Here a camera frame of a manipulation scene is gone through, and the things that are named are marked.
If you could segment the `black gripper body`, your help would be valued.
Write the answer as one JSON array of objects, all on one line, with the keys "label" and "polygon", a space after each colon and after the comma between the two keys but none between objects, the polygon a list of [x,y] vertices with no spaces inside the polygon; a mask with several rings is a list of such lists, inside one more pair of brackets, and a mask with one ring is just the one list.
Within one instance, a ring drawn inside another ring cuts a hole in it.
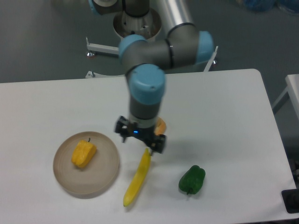
[{"label": "black gripper body", "polygon": [[139,119],[129,116],[127,124],[129,137],[134,137],[143,142],[152,142],[154,140],[154,130],[157,120],[157,116],[151,119]]}]

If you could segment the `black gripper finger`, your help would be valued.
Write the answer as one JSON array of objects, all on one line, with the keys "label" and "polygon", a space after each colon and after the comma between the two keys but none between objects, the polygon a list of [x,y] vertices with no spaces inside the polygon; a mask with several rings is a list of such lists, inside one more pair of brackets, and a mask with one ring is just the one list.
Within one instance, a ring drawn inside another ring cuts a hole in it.
[{"label": "black gripper finger", "polygon": [[128,120],[120,116],[116,121],[114,132],[122,137],[122,142],[125,143],[126,138],[130,136],[128,131]]},{"label": "black gripper finger", "polygon": [[150,136],[150,138],[146,140],[146,145],[151,149],[150,154],[162,154],[166,144],[166,140],[167,136],[164,134]]}]

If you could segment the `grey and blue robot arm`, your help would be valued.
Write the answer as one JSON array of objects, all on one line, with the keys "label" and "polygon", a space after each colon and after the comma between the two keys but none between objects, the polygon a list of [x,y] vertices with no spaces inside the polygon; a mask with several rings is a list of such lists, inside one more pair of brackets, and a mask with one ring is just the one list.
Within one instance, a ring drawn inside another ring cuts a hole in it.
[{"label": "grey and blue robot arm", "polygon": [[165,93],[165,71],[207,62],[214,42],[199,31],[184,0],[159,0],[157,7],[167,37],[156,42],[145,36],[153,27],[147,0],[91,0],[91,10],[100,15],[119,14],[127,32],[118,47],[129,90],[129,117],[119,117],[115,132],[124,140],[134,137],[155,153],[162,153],[166,136],[155,134],[158,112]]}]

